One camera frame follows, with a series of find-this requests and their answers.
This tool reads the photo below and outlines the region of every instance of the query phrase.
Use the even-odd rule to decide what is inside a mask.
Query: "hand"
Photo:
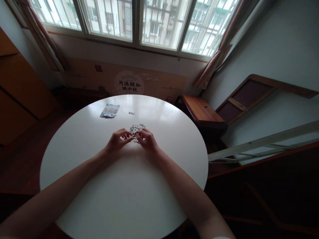
[[[107,143],[102,151],[107,155],[115,153],[132,140],[133,135],[131,132],[127,131],[124,128],[119,129],[112,134],[110,141]]]
[[[140,145],[146,150],[152,153],[156,153],[159,150],[159,147],[155,141],[154,135],[146,128],[136,131],[137,140],[140,142]]]

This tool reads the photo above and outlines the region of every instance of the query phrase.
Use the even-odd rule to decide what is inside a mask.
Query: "white wall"
[[[50,34],[66,57],[101,61],[188,77],[183,94],[198,95],[200,89],[192,86],[206,63],[180,59],[156,53],[97,43],[80,38]]]
[[[319,2],[280,0],[213,79],[203,97],[216,109],[250,74],[319,91]],[[319,96],[277,91],[223,136],[228,147],[319,120]]]
[[[50,70],[44,56],[24,34],[4,0],[0,0],[0,27],[49,89],[61,85],[59,75]]]

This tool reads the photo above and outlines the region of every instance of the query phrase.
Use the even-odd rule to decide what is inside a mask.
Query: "white round table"
[[[120,105],[113,119],[101,118],[106,104]],[[204,189],[208,157],[195,124],[181,110],[157,98],[120,95],[94,102],[69,118],[55,133],[43,156],[40,188],[105,147],[112,133],[144,124],[161,149]],[[92,178],[57,225],[75,239],[163,238],[186,216],[162,171],[138,143],[126,144],[119,159]]]

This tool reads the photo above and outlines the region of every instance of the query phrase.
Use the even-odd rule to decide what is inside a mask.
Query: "curtain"
[[[17,0],[20,7],[20,12],[36,40],[40,50],[42,51],[50,68],[54,71],[66,71],[69,69],[64,57],[57,49],[56,45],[50,38],[48,32],[44,28],[42,22],[36,15],[29,0]]]
[[[217,52],[209,60],[193,86],[205,90],[216,67],[224,60],[231,48],[230,42],[251,14],[258,1],[240,0],[226,31],[220,41]]]

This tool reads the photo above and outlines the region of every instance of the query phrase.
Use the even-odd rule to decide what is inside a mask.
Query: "forearm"
[[[186,216],[202,239],[235,238],[213,202],[197,183],[162,150],[156,158]]]
[[[97,154],[34,196],[0,225],[0,236],[35,238],[59,218],[104,160]]]
[[[218,213],[197,183],[162,150],[157,159],[183,211],[195,225]]]

